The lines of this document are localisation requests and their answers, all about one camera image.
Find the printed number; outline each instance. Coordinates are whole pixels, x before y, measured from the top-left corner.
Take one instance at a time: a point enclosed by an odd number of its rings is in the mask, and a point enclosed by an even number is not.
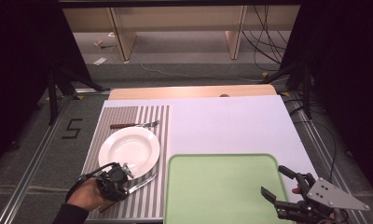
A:
[[[74,139],[74,138],[78,137],[79,131],[81,131],[81,129],[80,128],[70,128],[73,121],[82,121],[82,119],[70,119],[70,122],[68,122],[68,126],[67,126],[66,131],[75,131],[76,134],[74,134],[74,136],[63,136],[62,139]]]

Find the white table surface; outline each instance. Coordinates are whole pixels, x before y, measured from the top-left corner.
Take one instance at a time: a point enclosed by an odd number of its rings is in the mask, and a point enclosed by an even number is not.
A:
[[[170,155],[268,153],[279,165],[296,173],[317,174],[303,147],[295,126],[277,95],[110,100],[104,107],[170,105]],[[291,192],[296,180],[281,175],[288,200],[298,202]]]

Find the striped placemat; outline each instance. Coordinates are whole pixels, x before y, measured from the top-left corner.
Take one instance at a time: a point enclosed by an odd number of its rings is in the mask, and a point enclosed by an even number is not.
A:
[[[102,110],[96,131],[90,144],[90,151],[86,158],[82,174],[87,174],[99,167],[98,155],[107,137],[117,130],[111,130],[114,123],[145,123],[160,119],[160,125],[151,128],[160,144],[158,162],[146,174],[127,184],[127,188],[134,186],[150,175],[158,172],[158,176],[143,188],[135,191],[128,199],[119,202],[103,213],[97,210],[90,212],[87,221],[122,219],[128,221],[163,220],[165,176],[168,149],[168,132],[170,122],[170,106],[123,106],[105,107]]]

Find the green tray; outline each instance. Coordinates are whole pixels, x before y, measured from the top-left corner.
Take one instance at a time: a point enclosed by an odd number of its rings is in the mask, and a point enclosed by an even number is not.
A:
[[[261,186],[287,201],[277,161],[268,154],[170,158],[165,224],[293,223],[277,218]]]

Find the fork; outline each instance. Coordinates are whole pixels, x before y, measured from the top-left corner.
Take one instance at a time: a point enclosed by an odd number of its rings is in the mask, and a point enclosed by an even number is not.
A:
[[[136,124],[136,123],[124,123],[124,124],[111,124],[110,129],[122,129],[127,127],[143,127],[143,128],[154,128],[160,124],[160,120],[155,120],[153,122]]]

